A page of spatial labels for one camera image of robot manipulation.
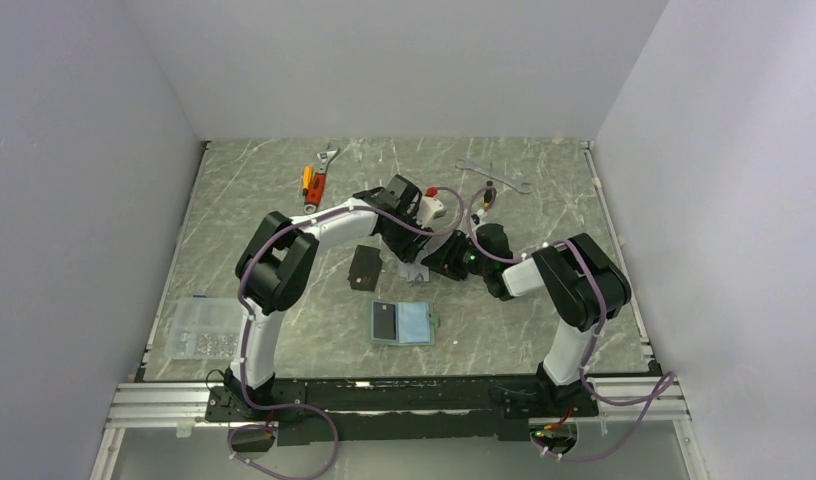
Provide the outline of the black VIP card stack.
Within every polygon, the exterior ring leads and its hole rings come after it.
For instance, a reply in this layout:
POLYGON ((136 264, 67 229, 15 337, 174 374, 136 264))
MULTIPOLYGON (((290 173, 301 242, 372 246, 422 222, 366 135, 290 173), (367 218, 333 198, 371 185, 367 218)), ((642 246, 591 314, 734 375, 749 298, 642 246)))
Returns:
POLYGON ((374 292, 383 268, 381 250, 358 245, 354 251, 347 280, 353 291, 374 292))

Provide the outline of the single black VIP card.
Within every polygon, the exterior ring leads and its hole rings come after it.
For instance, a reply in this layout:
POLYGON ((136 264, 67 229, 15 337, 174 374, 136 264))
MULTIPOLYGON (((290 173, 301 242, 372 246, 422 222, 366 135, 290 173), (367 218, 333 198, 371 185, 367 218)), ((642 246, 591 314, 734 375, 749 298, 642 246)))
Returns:
POLYGON ((372 338, 395 341, 397 339, 396 306, 391 303, 372 303, 372 338))

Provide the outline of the green card holder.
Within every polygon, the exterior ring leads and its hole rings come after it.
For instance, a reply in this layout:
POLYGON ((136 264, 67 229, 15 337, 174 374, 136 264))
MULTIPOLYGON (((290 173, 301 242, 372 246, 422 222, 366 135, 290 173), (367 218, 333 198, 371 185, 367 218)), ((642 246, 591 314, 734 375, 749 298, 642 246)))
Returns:
POLYGON ((430 346, 436 343, 435 332, 440 326, 439 314, 429 302, 389 302, 373 299, 369 302, 368 341, 389 346, 430 346), (372 338, 372 303, 386 302, 396 306, 397 339, 395 341, 372 338))

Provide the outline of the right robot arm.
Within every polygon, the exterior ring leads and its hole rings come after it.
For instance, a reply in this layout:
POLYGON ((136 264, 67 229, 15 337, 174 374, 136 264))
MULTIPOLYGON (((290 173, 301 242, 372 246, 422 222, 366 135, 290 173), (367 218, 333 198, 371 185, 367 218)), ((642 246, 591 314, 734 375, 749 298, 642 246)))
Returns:
POLYGON ((515 259, 504 228, 487 223, 470 234, 454 232, 421 264, 452 280, 478 276, 501 301, 548 293, 560 321, 534 391, 537 406, 548 415, 572 404, 571 385, 582 383, 601 329, 632 297, 625 275, 586 233, 515 259))

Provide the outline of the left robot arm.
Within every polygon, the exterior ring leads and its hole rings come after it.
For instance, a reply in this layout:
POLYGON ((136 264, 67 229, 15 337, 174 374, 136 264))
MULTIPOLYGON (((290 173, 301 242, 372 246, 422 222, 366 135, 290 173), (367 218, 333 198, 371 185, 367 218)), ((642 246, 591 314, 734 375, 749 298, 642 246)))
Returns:
POLYGON ((267 214, 235 267, 245 317, 238 351, 223 379, 232 407, 248 420, 269 411, 283 318, 305 293, 319 254, 379 236, 401 262, 409 263, 430 240, 432 221, 446 211, 439 199, 396 175, 384 187, 358 192, 318 213, 267 214))

